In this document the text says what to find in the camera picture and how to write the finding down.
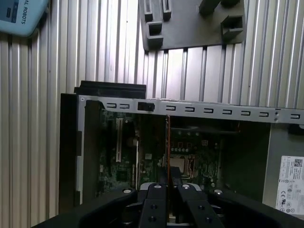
rectangular slot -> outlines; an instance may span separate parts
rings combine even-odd
[[[232,115],[232,110],[223,109],[223,115]]]
[[[221,33],[224,41],[234,39],[243,30],[242,16],[228,16],[221,22]]]
[[[260,112],[259,117],[269,117],[269,113],[266,113],[266,112]]]
[[[176,106],[167,105],[167,106],[166,106],[166,110],[167,110],[167,111],[176,111]]]
[[[130,109],[130,105],[129,104],[119,104],[119,108],[120,109]]]
[[[116,141],[116,162],[122,160],[122,143],[123,143],[123,118],[116,119],[117,141]]]
[[[81,148],[82,148],[82,132],[77,131],[77,149],[76,154],[77,156],[81,156]]]
[[[144,17],[146,22],[153,21],[151,0],[144,0]]]
[[[250,111],[241,111],[241,115],[250,116],[251,112]]]
[[[185,112],[193,113],[193,112],[195,112],[195,107],[185,107]]]
[[[151,12],[151,3],[150,3],[150,0],[145,0],[145,4],[146,4],[146,12],[150,13]]]
[[[204,113],[212,114],[213,113],[213,108],[204,108]]]
[[[169,10],[169,0],[164,0],[165,2],[165,10]]]
[[[158,36],[162,32],[162,22],[147,23],[149,28],[149,36]]]
[[[117,104],[115,104],[115,103],[106,103],[106,107],[107,108],[116,108]]]
[[[199,13],[205,17],[212,14],[218,6],[220,0],[202,0],[199,5]]]
[[[299,120],[300,119],[300,114],[291,114],[290,119]]]
[[[153,112],[155,109],[154,103],[147,103],[147,102],[138,102],[137,110],[138,111],[147,111],[147,112]]]
[[[168,21],[171,18],[171,0],[162,0],[162,18]]]

circuit board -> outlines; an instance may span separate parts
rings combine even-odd
[[[103,137],[96,196],[118,188],[134,187],[136,178],[134,115],[103,110],[100,119]]]
[[[96,196],[115,189],[140,188],[159,181],[167,153],[166,118],[100,112],[101,140]],[[171,167],[179,167],[181,180],[201,188],[217,185],[221,136],[184,125],[171,127]]]
[[[171,127],[170,166],[179,167],[184,183],[214,188],[219,183],[222,136],[203,130],[185,123]]]

